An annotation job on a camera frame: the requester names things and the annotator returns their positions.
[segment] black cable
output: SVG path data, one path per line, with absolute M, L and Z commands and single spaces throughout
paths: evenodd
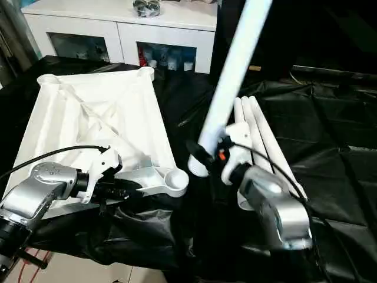
M 20 165 L 17 165 L 16 167 L 12 168 L 11 170 L 5 172 L 3 175 L 0 176 L 0 180 L 2 178 L 4 178 L 5 176 L 7 175 L 10 175 L 11 173 L 13 173 L 14 171 L 17 171 L 25 166 L 28 166 L 29 164 L 31 163 L 34 163 L 36 161 L 39 161 L 41 159 L 44 159 L 46 157 L 49 157 L 49 156 L 52 156 L 52 155 L 55 155 L 55 154 L 58 154 L 58 153 L 61 153 L 61 152 L 67 152 L 69 150 L 75 150 L 75 149 L 98 149 L 101 153 L 104 153 L 106 150 L 108 150 L 107 148 L 105 147 L 102 147 L 102 146 L 70 146 L 70 147 L 65 147 L 63 149 L 58 149 L 58 150 L 54 150 L 52 152 L 48 152 L 48 153 L 45 153 L 45 154 L 42 154 L 40 156 L 37 156 L 33 159 L 30 159 L 26 162 L 23 162 L 21 163 Z
M 345 255 L 346 255 L 346 257 L 347 257 L 347 259 L 349 261 L 349 264 L 350 264 L 350 266 L 352 268 L 353 276 L 355 277 L 355 281 L 357 283 L 361 283 L 362 282 L 362 278 L 361 278 L 358 270 L 356 269 L 356 265 L 353 262 L 353 260 L 352 260 L 352 258 L 350 256 L 350 254 L 349 254 L 346 246 L 344 245 L 343 241 L 336 234 L 336 231 L 330 225 L 330 223 L 326 220 L 326 218 L 321 213 L 319 213 L 314 208 L 312 208 L 310 206 L 310 204 L 307 203 L 304 195 L 302 194 L 302 192 L 300 191 L 300 189 L 297 187 L 297 185 L 295 184 L 295 182 L 292 180 L 292 178 L 289 177 L 288 174 L 279 165 L 277 165 L 275 162 L 273 162 L 269 157 L 265 156 L 263 153 L 260 153 L 257 150 L 252 149 L 251 147 L 248 147 L 248 146 L 244 146 L 242 144 L 237 144 L 237 143 L 232 142 L 232 145 L 239 146 L 239 147 L 242 147 L 244 149 L 250 150 L 253 154 L 256 154 L 256 155 L 260 156 L 261 158 L 265 159 L 266 161 L 270 162 L 270 164 L 284 176 L 284 178 L 293 186 L 293 188 L 295 189 L 295 191 L 299 195 L 299 197 L 297 197 L 297 196 L 295 196 L 295 195 L 293 195 L 291 193 L 292 197 L 294 197 L 295 199 L 297 199 L 304 206 L 304 208 L 306 209 L 308 217 L 309 217 L 310 226 L 313 227 L 313 217 L 312 216 L 315 216 L 331 231 L 332 235 L 336 239 L 337 243 L 339 244 L 340 248 L 345 253 Z M 319 261 L 321 261 L 322 259 L 321 259 L 320 254 L 319 254 L 318 245 L 316 243 L 314 235 L 312 235 L 312 236 L 313 236 L 313 246 L 315 247 L 315 252 L 317 254 L 317 257 L 318 257 Z M 326 279 L 329 280 L 329 282 L 331 282 L 331 279 L 330 279 L 330 277 L 329 277 L 329 275 L 328 275 L 325 267 L 324 267 L 324 270 L 322 272 L 326 276 Z

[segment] black table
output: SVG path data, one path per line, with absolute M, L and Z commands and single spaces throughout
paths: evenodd
M 38 95 L 38 76 L 123 71 L 137 68 L 45 57 L 0 91 L 2 172 L 16 157 Z M 197 140 L 214 87 L 204 74 L 156 71 L 154 88 L 177 166 L 187 172 L 187 139 Z M 240 96 L 254 95 L 297 180 L 312 205 L 338 231 L 359 273 L 377 282 L 377 99 L 358 91 L 245 79 Z M 6 183 L 1 183 L 2 191 Z M 185 196 L 129 200 L 43 221 L 32 246 L 168 271 L 191 282 L 205 279 L 266 282 L 268 256 L 254 214 L 234 198 L 221 211 L 211 205 L 207 179 L 190 175 Z M 221 223 L 222 232 L 214 230 Z M 343 251 L 317 223 L 320 254 L 334 282 L 352 282 Z

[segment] glass cabinet door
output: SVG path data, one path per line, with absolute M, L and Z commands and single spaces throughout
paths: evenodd
M 110 62 L 103 37 L 56 32 L 47 34 L 57 56 Z
M 116 22 L 25 14 L 42 56 L 124 62 Z
M 168 70 L 195 70 L 196 48 L 179 45 L 136 42 L 140 66 Z

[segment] white cabinet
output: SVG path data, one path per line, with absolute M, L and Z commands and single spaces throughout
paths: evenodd
M 43 56 L 139 65 L 152 58 L 145 53 L 152 47 L 153 60 L 170 56 L 180 68 L 187 62 L 210 71 L 217 4 L 162 1 L 159 16 L 140 18 L 132 0 L 39 0 L 22 12 Z M 161 55 L 161 45 L 169 52 Z
M 116 22 L 32 14 L 25 17 L 42 56 L 93 60 L 98 56 L 105 61 L 124 62 Z M 90 47 L 84 50 L 83 42 Z

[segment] white plastic tray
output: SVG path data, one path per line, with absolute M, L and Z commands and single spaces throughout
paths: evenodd
M 166 173 L 169 169 L 177 170 L 153 80 L 154 70 L 150 67 L 113 73 L 40 76 L 37 81 L 41 89 L 14 165 L 51 150 L 96 144 L 110 145 L 119 152 L 123 161 L 121 172 L 151 166 L 162 167 Z M 83 149 L 60 153 L 44 161 L 59 162 L 85 172 L 99 154 L 96 150 Z M 26 179 L 33 166 L 11 174 L 6 192 Z M 186 188 L 176 189 L 173 196 L 185 191 Z M 46 218 L 92 207 L 77 202 L 71 198 L 55 201 Z

